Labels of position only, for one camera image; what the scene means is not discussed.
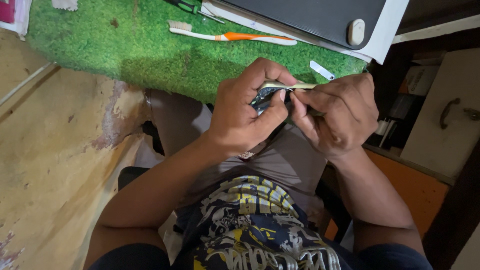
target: screwdriver shaft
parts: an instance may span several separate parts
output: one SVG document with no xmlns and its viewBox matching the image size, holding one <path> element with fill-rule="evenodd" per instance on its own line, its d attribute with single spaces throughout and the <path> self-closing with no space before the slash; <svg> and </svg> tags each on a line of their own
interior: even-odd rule
<svg viewBox="0 0 480 270">
<path fill-rule="evenodd" d="M 208 15 L 208 14 L 205 14 L 205 13 L 203 13 L 203 12 L 201 12 L 201 11 L 197 11 L 197 13 L 198 13 L 198 14 L 201 14 L 201 15 L 203 15 L 203 16 L 205 16 L 205 17 L 208 17 L 208 18 L 210 18 L 210 19 L 212 19 L 212 20 L 214 20 L 214 21 L 217 21 L 217 22 L 219 22 L 219 23 L 221 23 L 221 24 L 225 24 L 224 21 L 220 21 L 220 20 L 218 20 L 217 18 L 212 17 L 212 16 L 210 16 L 210 15 Z"/>
</svg>

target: fingernail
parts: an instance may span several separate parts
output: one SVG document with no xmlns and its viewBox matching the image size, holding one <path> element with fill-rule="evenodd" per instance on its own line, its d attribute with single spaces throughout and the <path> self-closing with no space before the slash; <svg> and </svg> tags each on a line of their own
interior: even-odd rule
<svg viewBox="0 0 480 270">
<path fill-rule="evenodd" d="M 285 101 L 285 94 L 286 94 L 285 89 L 280 89 L 280 99 L 282 101 Z"/>
<path fill-rule="evenodd" d="M 297 97 L 295 96 L 295 93 L 290 93 L 290 100 L 292 101 L 292 106 L 295 107 L 295 99 Z"/>
</svg>

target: cabinet door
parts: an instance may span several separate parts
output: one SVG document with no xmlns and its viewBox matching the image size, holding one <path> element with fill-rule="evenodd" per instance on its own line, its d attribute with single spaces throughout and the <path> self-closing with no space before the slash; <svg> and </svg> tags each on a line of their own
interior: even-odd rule
<svg viewBox="0 0 480 270">
<path fill-rule="evenodd" d="M 442 129 L 442 111 L 456 98 Z M 400 157 L 456 179 L 480 137 L 480 121 L 464 108 L 480 110 L 480 48 L 445 55 Z"/>
</svg>

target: person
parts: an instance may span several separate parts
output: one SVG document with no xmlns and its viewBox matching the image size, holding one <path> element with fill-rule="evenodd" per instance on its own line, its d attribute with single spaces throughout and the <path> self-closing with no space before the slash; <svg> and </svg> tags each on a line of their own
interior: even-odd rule
<svg viewBox="0 0 480 270">
<path fill-rule="evenodd" d="M 213 114 L 191 98 L 151 92 L 166 159 L 106 205 L 85 269 L 432 269 L 408 207 L 361 147 L 377 128 L 371 75 L 295 89 L 296 126 L 286 125 L 264 153 L 243 162 L 234 156 L 288 117 L 284 90 L 261 115 L 249 105 L 265 80 L 297 83 L 286 67 L 259 58 L 220 83 Z M 311 229 L 316 212 L 308 208 L 318 205 L 325 159 L 353 219 L 353 252 Z M 184 238 L 170 265 L 157 230 L 173 210 Z"/>
</svg>

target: green screwdriver handle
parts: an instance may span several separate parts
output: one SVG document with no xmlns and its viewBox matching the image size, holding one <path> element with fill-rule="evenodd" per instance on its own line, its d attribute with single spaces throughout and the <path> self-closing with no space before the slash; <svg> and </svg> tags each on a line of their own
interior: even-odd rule
<svg viewBox="0 0 480 270">
<path fill-rule="evenodd" d="M 198 8 L 188 0 L 170 0 L 170 2 L 183 10 L 197 14 Z"/>
</svg>

